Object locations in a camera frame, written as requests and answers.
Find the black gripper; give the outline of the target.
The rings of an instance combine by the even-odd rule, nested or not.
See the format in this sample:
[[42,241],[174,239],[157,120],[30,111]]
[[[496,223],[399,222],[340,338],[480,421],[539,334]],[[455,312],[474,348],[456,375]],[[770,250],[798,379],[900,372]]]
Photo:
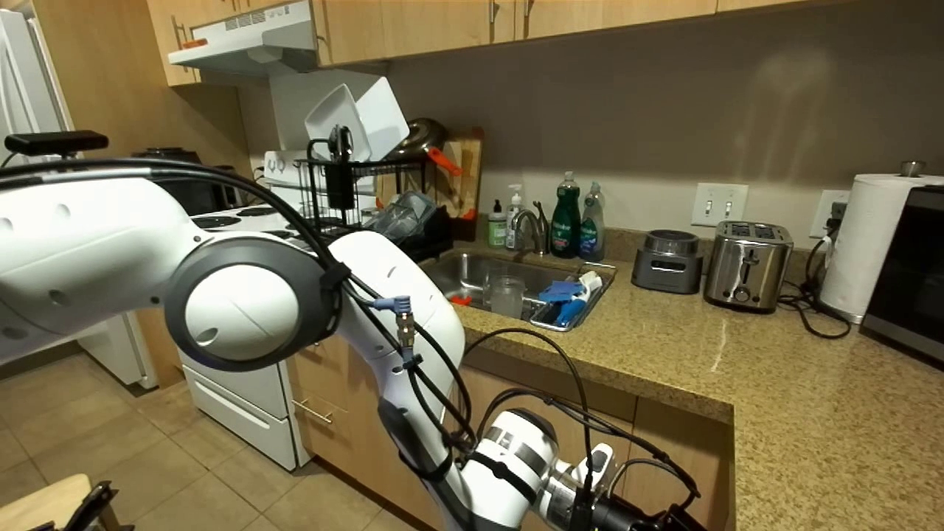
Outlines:
[[624,499],[598,499],[589,505],[596,531],[705,531],[685,508],[668,505],[657,512],[643,512]]

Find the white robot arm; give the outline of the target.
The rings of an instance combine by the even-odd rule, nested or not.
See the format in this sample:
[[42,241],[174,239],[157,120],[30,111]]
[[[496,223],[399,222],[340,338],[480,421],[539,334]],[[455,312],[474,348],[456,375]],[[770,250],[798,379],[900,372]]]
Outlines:
[[0,359],[19,359],[98,322],[158,306],[177,348],[220,372],[273,366],[342,337],[370,368],[378,415],[401,462],[455,531],[705,531],[688,500],[646,512],[604,486],[611,452],[555,453],[555,428],[488,407],[480,428],[447,397],[471,351],[435,284],[385,235],[213,233],[167,192],[219,182],[174,158],[50,158],[0,171]]

